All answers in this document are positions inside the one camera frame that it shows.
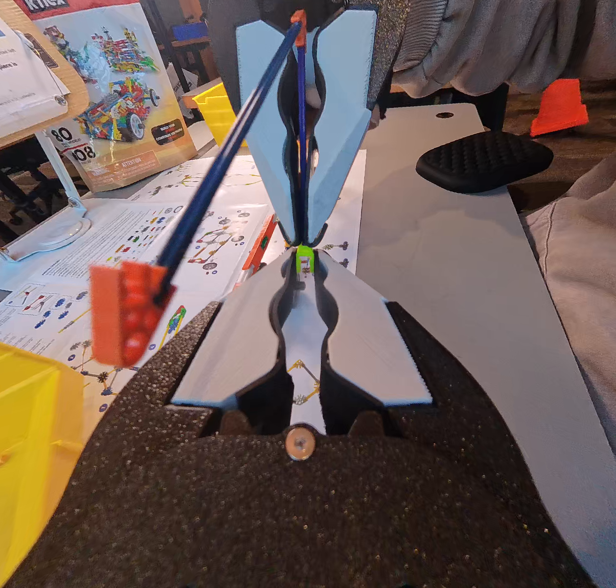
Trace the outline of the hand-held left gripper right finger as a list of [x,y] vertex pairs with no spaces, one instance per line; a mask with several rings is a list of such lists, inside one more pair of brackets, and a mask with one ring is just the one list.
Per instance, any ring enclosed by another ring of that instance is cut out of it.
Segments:
[[327,326],[320,404],[327,433],[348,433],[358,415],[431,405],[388,301],[332,258],[315,259],[315,298]]

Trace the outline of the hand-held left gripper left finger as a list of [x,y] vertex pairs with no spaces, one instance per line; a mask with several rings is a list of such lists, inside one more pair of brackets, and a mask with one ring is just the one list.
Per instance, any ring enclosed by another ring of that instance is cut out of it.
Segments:
[[238,409],[258,433],[285,430],[294,383],[287,373],[282,326],[296,285],[296,257],[279,256],[229,293],[171,403],[222,414]]

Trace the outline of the wooden document stand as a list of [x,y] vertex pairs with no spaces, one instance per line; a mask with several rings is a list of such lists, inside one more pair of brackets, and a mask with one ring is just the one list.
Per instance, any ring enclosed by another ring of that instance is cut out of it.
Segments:
[[76,117],[88,100],[70,63],[14,0],[1,0],[1,147]]

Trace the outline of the person's right forearm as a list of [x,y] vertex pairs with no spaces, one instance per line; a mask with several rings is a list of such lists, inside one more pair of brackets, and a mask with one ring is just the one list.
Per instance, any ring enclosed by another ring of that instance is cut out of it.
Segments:
[[615,0],[408,0],[393,82],[412,98],[615,79]]

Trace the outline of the white instruction sheet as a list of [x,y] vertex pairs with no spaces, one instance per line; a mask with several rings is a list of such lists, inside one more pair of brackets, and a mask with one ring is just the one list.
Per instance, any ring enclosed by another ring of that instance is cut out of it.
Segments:
[[212,158],[162,172],[128,199],[87,201],[92,222],[72,244],[1,268],[1,342],[74,370],[84,384],[84,435],[138,369],[206,306],[224,298],[274,210],[249,155],[232,162],[174,276],[177,289],[145,354],[131,368],[97,361],[91,347],[90,266],[124,261],[154,264],[182,217]]

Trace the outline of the colourful rod and connector model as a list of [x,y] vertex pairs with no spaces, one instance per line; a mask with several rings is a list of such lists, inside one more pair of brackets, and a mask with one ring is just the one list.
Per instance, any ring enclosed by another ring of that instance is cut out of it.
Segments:
[[242,267],[242,279],[246,279],[258,271],[261,265],[264,254],[270,244],[273,232],[277,226],[278,217],[276,214],[271,214],[266,217],[264,224],[256,238],[247,259]]

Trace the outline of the orange traffic cone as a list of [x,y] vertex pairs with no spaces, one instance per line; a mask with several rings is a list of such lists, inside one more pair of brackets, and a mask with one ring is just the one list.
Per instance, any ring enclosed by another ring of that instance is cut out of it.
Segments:
[[538,116],[530,127],[530,136],[535,138],[588,123],[588,110],[581,99],[580,80],[560,78],[543,91]]

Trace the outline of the colourful cardboard toy box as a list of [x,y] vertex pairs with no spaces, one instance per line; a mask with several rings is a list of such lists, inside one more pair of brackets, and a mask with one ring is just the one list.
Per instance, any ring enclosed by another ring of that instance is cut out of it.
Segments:
[[88,91],[49,129],[92,192],[134,184],[196,154],[139,0],[15,0]]

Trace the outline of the grey desk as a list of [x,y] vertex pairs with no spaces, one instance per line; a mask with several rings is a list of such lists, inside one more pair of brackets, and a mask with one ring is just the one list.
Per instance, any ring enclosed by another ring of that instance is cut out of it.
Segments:
[[395,437],[198,437],[139,467],[139,587],[615,587],[615,457],[505,189],[443,191],[420,155],[470,105],[392,109],[367,139],[357,271],[402,318],[437,408]]

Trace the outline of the blue rods with orange connector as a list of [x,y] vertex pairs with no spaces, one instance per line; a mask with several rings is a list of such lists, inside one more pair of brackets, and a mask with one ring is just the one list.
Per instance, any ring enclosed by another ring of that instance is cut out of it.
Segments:
[[175,273],[200,222],[263,106],[291,48],[305,46],[306,14],[290,18],[290,27],[254,91],[244,103],[220,152],[190,200],[157,264],[124,261],[120,266],[90,267],[92,354],[108,365],[128,368],[139,361],[174,294]]

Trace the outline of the yellow plastic bin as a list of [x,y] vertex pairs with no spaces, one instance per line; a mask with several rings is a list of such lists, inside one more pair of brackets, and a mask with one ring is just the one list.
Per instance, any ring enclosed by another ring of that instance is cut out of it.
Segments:
[[217,145],[222,145],[232,126],[236,115],[220,78],[200,86],[193,96],[196,108],[201,113]]
[[1,344],[1,585],[55,512],[84,447],[81,375]]

